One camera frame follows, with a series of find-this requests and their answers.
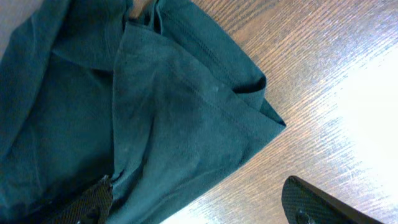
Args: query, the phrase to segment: table surface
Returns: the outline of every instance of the table surface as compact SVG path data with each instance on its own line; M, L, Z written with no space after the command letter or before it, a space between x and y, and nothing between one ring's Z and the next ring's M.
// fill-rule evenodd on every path
M164 223L287 223L290 175L397 223L398 1L193 1L266 74L266 98L287 128ZM2 0L0 56L40 2Z

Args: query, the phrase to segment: textured black plastic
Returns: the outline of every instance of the textured black plastic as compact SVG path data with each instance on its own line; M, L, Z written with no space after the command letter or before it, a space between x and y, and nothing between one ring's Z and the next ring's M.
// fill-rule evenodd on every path
M285 181L282 206L290 224L380 223L295 176Z

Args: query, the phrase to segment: green fabric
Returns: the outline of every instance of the green fabric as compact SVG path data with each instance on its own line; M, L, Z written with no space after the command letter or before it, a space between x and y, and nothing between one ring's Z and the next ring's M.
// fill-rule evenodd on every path
M266 78L193 3L44 1L0 65L0 222L113 176L108 223L158 223L285 127Z

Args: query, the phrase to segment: wood grain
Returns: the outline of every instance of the wood grain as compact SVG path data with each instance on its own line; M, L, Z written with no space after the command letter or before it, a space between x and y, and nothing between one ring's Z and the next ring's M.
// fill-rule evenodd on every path
M2 0L0 53L41 1ZM194 2L266 73L287 129L164 223L287 223L289 175L398 223L398 1Z

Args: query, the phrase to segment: black object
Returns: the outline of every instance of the black object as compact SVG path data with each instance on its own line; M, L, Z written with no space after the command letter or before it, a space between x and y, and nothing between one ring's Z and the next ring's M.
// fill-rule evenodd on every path
M51 203L18 223L104 224L112 199L112 185L106 175L89 189Z
M285 181L282 206L290 224L381 223L296 176Z

